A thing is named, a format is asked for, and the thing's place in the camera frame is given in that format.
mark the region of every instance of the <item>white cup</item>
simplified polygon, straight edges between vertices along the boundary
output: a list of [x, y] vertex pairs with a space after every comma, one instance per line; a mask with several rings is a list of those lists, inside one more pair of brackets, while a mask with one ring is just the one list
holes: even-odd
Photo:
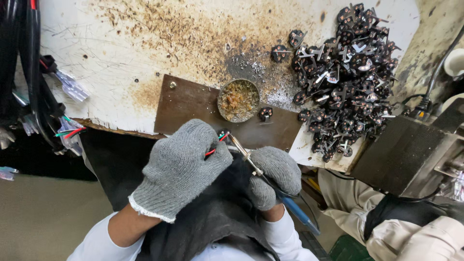
[[445, 60], [444, 69], [446, 74], [452, 77], [464, 73], [464, 49], [455, 49]]

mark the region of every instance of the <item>green plastic crate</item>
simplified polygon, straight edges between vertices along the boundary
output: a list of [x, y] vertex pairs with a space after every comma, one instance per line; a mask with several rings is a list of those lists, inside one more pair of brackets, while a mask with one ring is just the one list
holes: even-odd
[[339, 237], [329, 255], [333, 261], [374, 261], [366, 247], [350, 235]]

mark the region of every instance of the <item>blue soldering iron handle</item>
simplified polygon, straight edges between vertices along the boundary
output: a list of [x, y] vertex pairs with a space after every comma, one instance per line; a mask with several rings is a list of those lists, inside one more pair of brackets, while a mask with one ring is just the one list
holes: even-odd
[[291, 199], [289, 197], [285, 197], [283, 195], [279, 195], [278, 193], [276, 193], [276, 194], [280, 198], [282, 203], [284, 203], [284, 205], [287, 207], [287, 209], [290, 210], [298, 218], [298, 220], [301, 221], [301, 223], [303, 223], [305, 226], [309, 227], [309, 229], [311, 230], [311, 232], [314, 235], [320, 235], [321, 234], [319, 229], [317, 229], [317, 227], [309, 219], [309, 217], [306, 215], [306, 213], [304, 213], [301, 210], [301, 208], [298, 207], [298, 205], [293, 201], [293, 199]]

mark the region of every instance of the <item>floor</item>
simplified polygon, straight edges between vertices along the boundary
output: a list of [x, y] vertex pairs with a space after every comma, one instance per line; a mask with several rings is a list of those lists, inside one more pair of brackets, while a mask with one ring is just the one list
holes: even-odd
[[[315, 209], [316, 203], [305, 196]], [[307, 213], [307, 206], [297, 201]], [[98, 182], [17, 176], [0, 180], [0, 261], [63, 261], [92, 226], [112, 212]], [[343, 231], [315, 211], [328, 252]], [[298, 231], [305, 230], [295, 221]]]

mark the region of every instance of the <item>white workbench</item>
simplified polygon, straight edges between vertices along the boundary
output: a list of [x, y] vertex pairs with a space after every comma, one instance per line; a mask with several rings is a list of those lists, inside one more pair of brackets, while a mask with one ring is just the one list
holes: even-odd
[[[375, 7], [379, 17], [390, 21], [385, 26], [391, 29], [389, 39], [403, 49], [394, 52], [401, 60], [419, 26], [415, 0], [363, 2], [366, 9]], [[290, 105], [297, 90], [290, 61], [276, 64], [266, 52], [279, 39], [290, 46], [292, 29], [308, 31], [304, 42], [310, 45], [334, 37], [336, 15], [349, 3], [47, 0], [40, 2], [41, 52], [51, 54], [59, 68], [72, 73], [91, 94], [76, 104], [53, 86], [66, 114], [109, 129], [153, 134], [165, 73], [212, 87], [236, 77], [249, 78], [261, 89], [264, 101], [298, 111]], [[246, 61], [251, 63], [242, 70]], [[18, 71], [16, 84], [25, 91]], [[310, 152], [311, 143], [302, 129], [290, 151], [298, 163], [346, 170], [351, 158], [326, 165], [320, 155]]]

